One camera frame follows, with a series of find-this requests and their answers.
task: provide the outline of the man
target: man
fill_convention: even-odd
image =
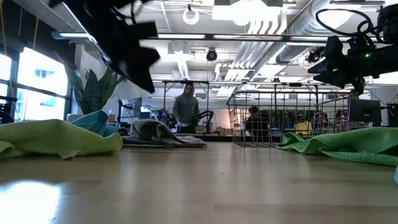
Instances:
[[[246,121],[246,131],[249,131],[255,141],[261,142],[268,135],[267,115],[263,111],[259,111],[257,106],[249,109],[250,117]]]
[[[173,116],[178,123],[178,133],[196,133],[195,121],[192,119],[192,115],[199,113],[199,102],[193,96],[194,92],[193,83],[187,83],[184,92],[175,98]]]

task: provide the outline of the monitor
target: monitor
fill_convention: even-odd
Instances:
[[[350,99],[349,120],[354,122],[372,122],[381,125],[381,106],[379,100]]]

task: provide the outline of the gray cloth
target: gray cloth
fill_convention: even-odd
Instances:
[[[189,126],[194,124],[192,114],[199,113],[199,102],[192,95],[185,93],[175,98],[173,107],[173,116],[180,126]]]
[[[127,147],[207,147],[207,143],[193,136],[177,137],[164,123],[153,119],[134,121],[130,136],[122,137]]]

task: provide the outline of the wire basket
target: wire basket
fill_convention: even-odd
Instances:
[[[270,147],[283,141],[285,133],[304,139],[349,130],[348,92],[314,89],[238,91],[227,105],[233,142],[246,147]]]

